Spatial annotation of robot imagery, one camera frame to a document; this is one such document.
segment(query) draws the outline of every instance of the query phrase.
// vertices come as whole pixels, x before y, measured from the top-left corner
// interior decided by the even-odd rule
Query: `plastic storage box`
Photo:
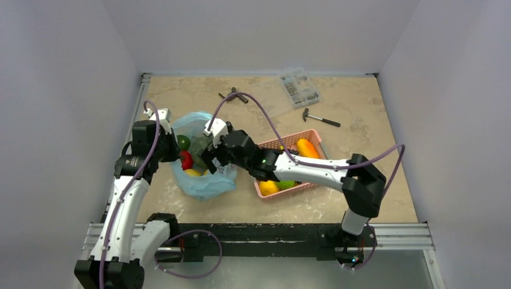
[[[304,138],[312,143],[312,145],[318,152],[318,155],[320,158],[322,158],[324,160],[327,159],[327,154],[321,145],[321,138],[319,137],[319,134],[315,129],[309,129],[306,131],[297,132],[296,134],[287,135],[287,136],[283,137],[282,140],[284,141],[284,144],[286,145],[286,147],[289,148],[290,146],[295,145],[296,142],[301,138]],[[261,148],[279,149],[281,144],[278,141],[278,139],[274,139],[274,140],[266,141],[264,143],[260,143],[259,146]],[[260,198],[270,199],[272,197],[276,197],[276,196],[282,195],[282,194],[293,193],[296,191],[303,191],[307,188],[314,187],[316,184],[304,182],[304,183],[302,183],[300,185],[296,185],[290,189],[278,191],[278,192],[276,192],[274,194],[270,194],[268,196],[263,196],[261,194],[261,191],[259,190],[259,181],[255,181],[254,185],[255,185],[255,190],[257,191],[257,194],[259,195]]]
[[[321,95],[303,68],[285,70],[279,78],[294,108],[306,107],[320,100]]]

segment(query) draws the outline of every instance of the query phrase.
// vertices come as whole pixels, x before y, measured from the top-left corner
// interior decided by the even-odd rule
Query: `screw organizer box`
[[[315,104],[321,98],[303,68],[285,70],[279,75],[279,79],[295,109]]]

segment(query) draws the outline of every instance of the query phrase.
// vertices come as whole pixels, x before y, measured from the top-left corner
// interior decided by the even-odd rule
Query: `yellow fruit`
[[[270,194],[280,191],[277,187],[277,183],[274,181],[259,182],[259,190],[263,196],[269,196]]]
[[[319,158],[318,152],[316,152],[316,149],[314,146],[310,143],[310,141],[301,138],[296,143],[296,146],[298,147],[298,152],[302,157],[306,158]]]
[[[189,176],[201,176],[202,174],[197,172],[196,170],[194,169],[187,169],[187,170],[184,170],[184,172],[189,175]]]

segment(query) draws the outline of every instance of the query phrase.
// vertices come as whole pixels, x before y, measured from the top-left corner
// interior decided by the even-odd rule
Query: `floor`
[[[387,113],[376,79],[373,77],[312,77],[321,101],[309,106],[310,114],[341,123],[341,127],[309,119],[302,120],[303,110],[289,110],[272,118],[278,132],[288,135],[316,129],[331,159],[350,158],[352,153],[374,158],[395,144]],[[282,89],[272,84],[270,76],[189,77],[153,76],[146,98],[159,108],[169,108],[172,121],[192,111],[213,113],[231,87],[252,93],[265,102],[285,99]],[[282,109],[273,107],[273,113]],[[226,103],[219,113],[236,129],[243,129],[256,143],[275,138],[268,122],[252,102],[238,99]],[[376,163],[387,177],[397,152]],[[175,184],[169,164],[162,164],[154,175],[143,201],[138,222],[152,213],[174,213],[181,223],[334,223],[340,222],[347,204],[341,192],[315,187],[298,193],[263,200],[258,197],[252,177],[237,170],[236,189],[209,200],[196,200],[184,194]],[[382,201],[375,223],[417,222],[415,210],[403,170],[398,174]]]

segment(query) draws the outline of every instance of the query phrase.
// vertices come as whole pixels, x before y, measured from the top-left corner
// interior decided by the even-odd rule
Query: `green fruit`
[[[288,190],[295,186],[295,181],[280,181],[277,183],[277,187],[280,190]]]
[[[207,146],[211,143],[213,140],[213,136],[206,137],[205,135],[194,138],[192,140],[192,144],[188,148],[188,152],[192,155],[193,164],[202,167],[203,169],[206,168],[206,163],[202,161],[202,158],[199,156],[199,154],[207,148]]]
[[[180,134],[177,136],[177,145],[182,151],[186,151],[190,147],[190,139]]]

